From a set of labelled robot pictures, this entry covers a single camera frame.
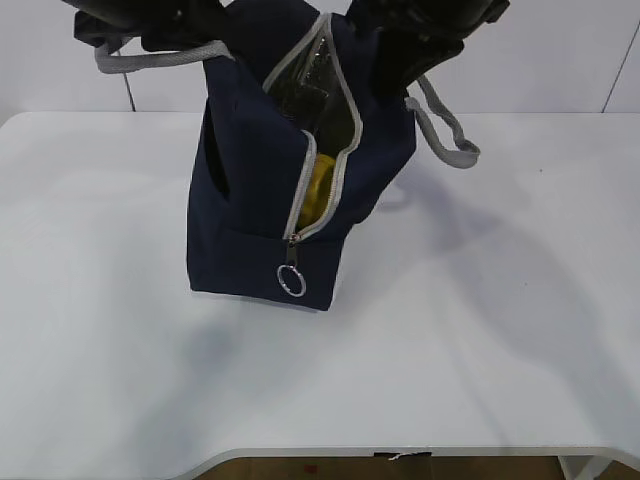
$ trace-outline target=navy blue bag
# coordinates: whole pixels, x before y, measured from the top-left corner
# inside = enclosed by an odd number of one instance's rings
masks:
[[[453,128],[461,151],[440,144],[416,100],[374,97],[377,33],[356,36],[345,17],[320,15],[303,0],[236,0],[227,10],[252,36],[242,57],[215,42],[217,56],[204,61],[209,98],[187,217],[191,288],[328,310],[345,238],[415,152],[416,114],[447,163],[467,168],[479,151],[426,79],[429,106]],[[331,52],[341,110],[334,131],[314,138],[280,113],[270,89],[318,35]],[[316,154],[326,148],[321,137],[329,134],[340,139],[331,194],[320,219],[300,229]]]

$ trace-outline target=bag pocket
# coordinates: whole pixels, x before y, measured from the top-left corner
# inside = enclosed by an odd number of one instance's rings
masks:
[[[326,311],[333,300],[343,241],[311,242],[298,247],[305,277],[282,266],[282,240],[259,237],[221,227],[208,239],[214,255],[199,258],[190,269],[191,289],[227,295],[261,298]],[[293,295],[285,291],[276,273]]]

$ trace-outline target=bag handle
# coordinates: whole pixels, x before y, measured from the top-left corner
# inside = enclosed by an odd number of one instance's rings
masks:
[[[424,111],[420,102],[413,97],[406,99],[406,105],[409,110],[416,113],[416,121],[422,130],[425,140],[433,150],[433,153],[447,165],[455,168],[471,168],[478,163],[480,157],[480,149],[464,136],[464,130],[460,122],[453,113],[442,103],[438,97],[433,85],[422,75],[418,78],[418,85],[427,99],[429,109],[438,117],[440,117],[451,129],[453,134],[453,142],[458,150],[448,150],[438,137],[438,133],[433,127],[431,119]]]
[[[125,39],[123,46],[131,39]],[[235,60],[221,40],[214,40],[191,50],[171,53],[151,53],[144,55],[110,55],[107,44],[96,48],[95,58],[98,70],[106,74],[132,73],[146,68],[177,67],[189,63],[202,62],[214,57]]]

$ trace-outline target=metal ring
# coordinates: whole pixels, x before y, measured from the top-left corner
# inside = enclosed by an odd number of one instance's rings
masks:
[[[289,288],[289,285],[287,285],[287,282],[284,281],[284,276],[282,274],[284,273],[285,270],[289,270],[296,277],[298,277],[298,281],[300,282],[300,292],[295,293],[293,290],[291,290],[291,288]],[[307,282],[305,281],[302,274],[298,271],[298,269],[293,265],[280,265],[278,267],[278,282],[280,283],[280,286],[282,287],[282,289],[292,297],[295,297],[295,298],[304,297],[305,293],[307,293]]]

